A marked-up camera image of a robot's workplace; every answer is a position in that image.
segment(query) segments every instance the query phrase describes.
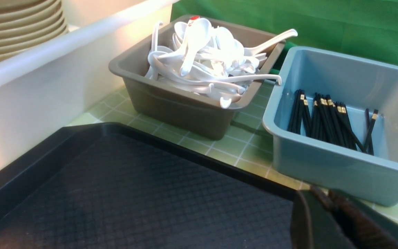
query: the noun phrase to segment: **light blue bin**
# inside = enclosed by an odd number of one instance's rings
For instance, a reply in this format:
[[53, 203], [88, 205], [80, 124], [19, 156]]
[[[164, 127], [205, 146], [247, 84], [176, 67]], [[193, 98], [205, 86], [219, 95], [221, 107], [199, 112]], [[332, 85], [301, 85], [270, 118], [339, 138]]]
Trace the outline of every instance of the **light blue bin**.
[[[398, 66], [310, 47], [293, 47], [283, 63], [263, 125], [274, 135], [278, 172], [356, 197], [391, 206], [398, 203]], [[375, 156], [286, 131], [294, 92], [330, 94], [348, 106], [354, 133], [363, 143], [364, 110], [379, 110], [372, 140]]]

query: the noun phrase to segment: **black plastic tray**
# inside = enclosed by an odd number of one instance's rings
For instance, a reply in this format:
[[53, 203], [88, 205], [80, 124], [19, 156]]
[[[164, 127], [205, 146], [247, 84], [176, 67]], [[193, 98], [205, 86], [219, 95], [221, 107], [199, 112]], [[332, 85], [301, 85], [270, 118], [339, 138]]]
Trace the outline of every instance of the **black plastic tray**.
[[0, 171], [2, 248], [291, 248], [293, 189], [117, 123]]

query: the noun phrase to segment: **green curtain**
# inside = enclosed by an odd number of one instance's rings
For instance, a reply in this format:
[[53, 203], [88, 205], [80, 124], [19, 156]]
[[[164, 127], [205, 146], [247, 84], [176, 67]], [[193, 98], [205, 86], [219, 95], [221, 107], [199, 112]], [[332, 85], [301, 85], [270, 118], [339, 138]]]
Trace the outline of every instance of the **green curtain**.
[[172, 19], [185, 14], [276, 34], [295, 28], [299, 36], [287, 48], [299, 44], [398, 65], [398, 0], [181, 0], [173, 5]]

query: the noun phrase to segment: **stack of plates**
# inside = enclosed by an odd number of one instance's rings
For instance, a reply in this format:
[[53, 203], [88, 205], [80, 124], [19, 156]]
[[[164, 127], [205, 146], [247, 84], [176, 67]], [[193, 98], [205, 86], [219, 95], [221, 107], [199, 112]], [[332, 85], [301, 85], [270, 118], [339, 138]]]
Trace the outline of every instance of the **stack of plates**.
[[61, 0], [0, 0], [0, 61], [67, 32]]

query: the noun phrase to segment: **textured tray surface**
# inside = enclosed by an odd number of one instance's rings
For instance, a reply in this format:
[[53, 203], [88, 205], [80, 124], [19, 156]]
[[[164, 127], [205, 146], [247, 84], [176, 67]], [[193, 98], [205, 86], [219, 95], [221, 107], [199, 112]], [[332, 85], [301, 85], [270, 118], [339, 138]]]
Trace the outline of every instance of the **textured tray surface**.
[[0, 249], [291, 248], [292, 202], [104, 136], [0, 221]]

